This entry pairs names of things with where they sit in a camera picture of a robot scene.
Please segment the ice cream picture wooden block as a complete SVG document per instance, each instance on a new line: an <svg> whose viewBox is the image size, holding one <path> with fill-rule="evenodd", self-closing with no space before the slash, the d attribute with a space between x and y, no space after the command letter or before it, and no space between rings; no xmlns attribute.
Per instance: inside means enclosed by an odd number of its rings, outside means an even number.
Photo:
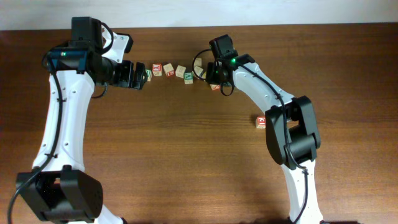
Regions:
<svg viewBox="0 0 398 224"><path fill-rule="evenodd" d="M215 91L215 90L219 90L221 86L220 86L220 85L210 84L210 87L211 87L211 89L212 89L213 91Z"/></svg>

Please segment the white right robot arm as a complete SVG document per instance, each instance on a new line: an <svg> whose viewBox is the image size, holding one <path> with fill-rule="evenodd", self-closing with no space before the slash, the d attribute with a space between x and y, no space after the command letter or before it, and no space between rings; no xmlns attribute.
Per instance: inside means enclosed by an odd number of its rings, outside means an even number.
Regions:
<svg viewBox="0 0 398 224"><path fill-rule="evenodd" d="M269 154L283 170L291 223L321 223L315 164L321 140L312 102L278 87L248 54L210 62L206 81L229 83L264 112Z"/></svg>

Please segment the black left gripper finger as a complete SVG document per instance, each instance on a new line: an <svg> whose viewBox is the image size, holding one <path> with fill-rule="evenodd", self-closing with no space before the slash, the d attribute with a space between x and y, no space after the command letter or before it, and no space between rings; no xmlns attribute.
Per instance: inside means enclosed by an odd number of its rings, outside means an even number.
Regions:
<svg viewBox="0 0 398 224"><path fill-rule="evenodd" d="M147 81L147 75L136 75L130 81L130 88L135 89L135 90L141 90L141 89L143 89L146 81Z"/></svg>
<svg viewBox="0 0 398 224"><path fill-rule="evenodd" d="M145 75L146 74L145 64L141 62L136 62L134 73L136 75Z"/></svg>

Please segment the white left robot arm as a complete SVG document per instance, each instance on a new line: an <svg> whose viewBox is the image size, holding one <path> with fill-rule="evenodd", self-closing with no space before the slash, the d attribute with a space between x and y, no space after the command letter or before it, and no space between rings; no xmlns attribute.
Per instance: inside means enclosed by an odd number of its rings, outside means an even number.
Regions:
<svg viewBox="0 0 398 224"><path fill-rule="evenodd" d="M52 223L124 223L103 202L101 183L85 172L83 138L96 85L140 90L145 66L124 59L129 34L101 26L92 34L75 31L46 55L50 101L42 145L30 172L20 172L16 195L35 216Z"/></svg>

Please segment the red E wooden block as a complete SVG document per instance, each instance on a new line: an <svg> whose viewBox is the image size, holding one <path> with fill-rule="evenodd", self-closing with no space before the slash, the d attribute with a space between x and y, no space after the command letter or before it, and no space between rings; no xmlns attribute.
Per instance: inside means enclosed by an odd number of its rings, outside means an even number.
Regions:
<svg viewBox="0 0 398 224"><path fill-rule="evenodd" d="M266 128L266 117L258 116L256 118L256 128L257 129L265 129Z"/></svg>

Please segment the wooden block number 8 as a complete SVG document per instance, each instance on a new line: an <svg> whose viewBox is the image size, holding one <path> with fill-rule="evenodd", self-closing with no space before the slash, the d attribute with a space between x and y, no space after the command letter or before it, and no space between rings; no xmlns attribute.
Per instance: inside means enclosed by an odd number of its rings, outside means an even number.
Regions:
<svg viewBox="0 0 398 224"><path fill-rule="evenodd" d="M186 67L178 65L175 70L176 77L184 78L184 73L185 73L186 69L187 69Z"/></svg>

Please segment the green V wooden block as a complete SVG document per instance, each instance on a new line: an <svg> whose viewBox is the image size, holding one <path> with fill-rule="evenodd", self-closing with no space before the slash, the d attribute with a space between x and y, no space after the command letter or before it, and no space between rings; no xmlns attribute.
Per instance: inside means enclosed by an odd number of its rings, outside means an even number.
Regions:
<svg viewBox="0 0 398 224"><path fill-rule="evenodd" d="M192 72L187 72L183 74L184 84L189 85L193 83L193 74Z"/></svg>

